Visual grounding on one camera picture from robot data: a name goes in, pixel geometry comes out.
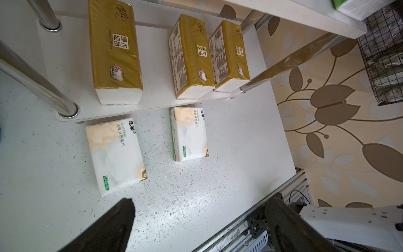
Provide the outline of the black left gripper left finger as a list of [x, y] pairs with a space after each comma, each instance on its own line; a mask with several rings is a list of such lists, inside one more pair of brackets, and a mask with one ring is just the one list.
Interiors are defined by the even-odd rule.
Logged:
[[123, 198], [61, 252], [124, 252], [133, 223], [135, 206], [132, 199]]

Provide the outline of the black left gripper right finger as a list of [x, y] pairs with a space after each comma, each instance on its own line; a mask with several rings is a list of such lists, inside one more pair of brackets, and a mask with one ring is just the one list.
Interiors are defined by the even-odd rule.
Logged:
[[280, 193], [267, 201], [264, 216], [276, 252], [339, 251], [330, 241], [306, 223], [297, 212], [289, 208]]

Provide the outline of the gold tissue pack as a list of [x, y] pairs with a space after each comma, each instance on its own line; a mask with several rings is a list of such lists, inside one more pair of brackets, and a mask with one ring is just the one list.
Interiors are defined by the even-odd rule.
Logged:
[[241, 26], [224, 20], [208, 40], [215, 92], [231, 93], [250, 81]]
[[197, 100], [215, 89], [205, 22], [182, 14], [169, 37], [174, 90], [178, 100]]
[[137, 105], [143, 83], [133, 7], [121, 1], [89, 1], [94, 88], [102, 105]]

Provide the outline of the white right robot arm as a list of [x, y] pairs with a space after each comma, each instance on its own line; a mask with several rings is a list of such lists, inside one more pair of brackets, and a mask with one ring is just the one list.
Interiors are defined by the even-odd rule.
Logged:
[[300, 217], [325, 238], [391, 252], [403, 250], [403, 206], [333, 208], [307, 205]]

